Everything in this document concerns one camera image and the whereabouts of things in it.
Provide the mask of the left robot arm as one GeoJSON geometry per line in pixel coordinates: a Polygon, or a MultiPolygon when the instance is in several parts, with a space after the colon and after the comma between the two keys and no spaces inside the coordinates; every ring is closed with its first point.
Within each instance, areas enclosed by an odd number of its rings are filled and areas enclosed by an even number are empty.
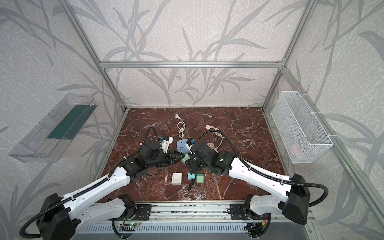
{"type": "Polygon", "coordinates": [[[137,212],[136,203],[122,195],[106,203],[97,204],[105,196],[145,176],[149,168],[162,168],[180,162],[186,155],[171,150],[170,136],[143,140],[139,149],[123,158],[105,176],[87,186],[58,196],[52,194],[43,203],[40,212],[20,229],[24,239],[69,240],[80,230],[118,218],[131,218],[137,212]]]}

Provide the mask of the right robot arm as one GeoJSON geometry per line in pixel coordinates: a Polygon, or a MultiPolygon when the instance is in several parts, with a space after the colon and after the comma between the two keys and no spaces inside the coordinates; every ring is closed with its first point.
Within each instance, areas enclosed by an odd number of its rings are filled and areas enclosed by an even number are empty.
{"type": "Polygon", "coordinates": [[[298,174],[290,177],[253,165],[241,157],[228,136],[218,130],[214,132],[227,140],[232,151],[217,152],[201,138],[184,139],[182,145],[192,155],[185,164],[192,174],[207,170],[218,176],[242,180],[268,192],[265,196],[247,197],[243,207],[247,217],[281,214],[294,223],[305,225],[309,208],[327,198],[329,190],[326,186],[307,183],[298,174]]]}

